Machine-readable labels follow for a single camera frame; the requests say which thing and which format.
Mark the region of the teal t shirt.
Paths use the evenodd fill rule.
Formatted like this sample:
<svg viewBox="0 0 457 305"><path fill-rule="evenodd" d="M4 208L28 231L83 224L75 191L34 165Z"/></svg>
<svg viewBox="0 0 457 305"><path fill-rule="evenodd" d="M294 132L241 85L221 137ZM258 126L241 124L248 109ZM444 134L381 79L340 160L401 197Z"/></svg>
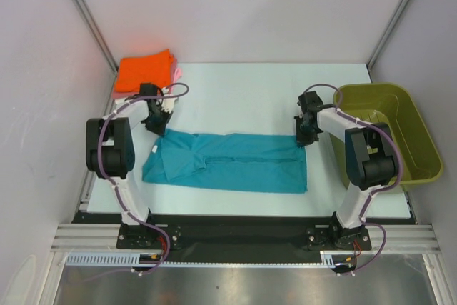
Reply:
<svg viewBox="0 0 457 305"><path fill-rule="evenodd" d="M306 151L294 136L169 129L156 140L142 167L142 180L199 189L304 194Z"/></svg>

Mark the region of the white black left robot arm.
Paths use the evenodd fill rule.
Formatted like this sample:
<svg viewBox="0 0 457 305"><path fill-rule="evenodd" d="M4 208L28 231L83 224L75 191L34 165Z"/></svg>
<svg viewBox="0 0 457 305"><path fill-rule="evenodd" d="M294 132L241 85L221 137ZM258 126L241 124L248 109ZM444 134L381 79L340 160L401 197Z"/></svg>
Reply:
<svg viewBox="0 0 457 305"><path fill-rule="evenodd" d="M141 84L139 92L122 99L107 116L86 122L86 166L110 183L121 209L118 249L168 248L166 234L154 226L149 206L134 176L136 154L132 130L162 136L174 110L169 86Z"/></svg>

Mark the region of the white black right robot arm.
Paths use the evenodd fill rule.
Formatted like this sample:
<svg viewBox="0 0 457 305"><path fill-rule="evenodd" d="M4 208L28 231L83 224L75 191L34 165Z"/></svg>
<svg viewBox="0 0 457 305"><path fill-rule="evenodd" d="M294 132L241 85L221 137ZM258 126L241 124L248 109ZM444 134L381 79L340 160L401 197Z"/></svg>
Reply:
<svg viewBox="0 0 457 305"><path fill-rule="evenodd" d="M339 209L333 213L323 245L346 250L363 238L366 212L375 195L389 189L391 180L403 173L401 154L388 124L370 124L324 104L315 91L298 97L301 113L295 116L296 141L300 147L318 141L326 132L344 144L348 189Z"/></svg>

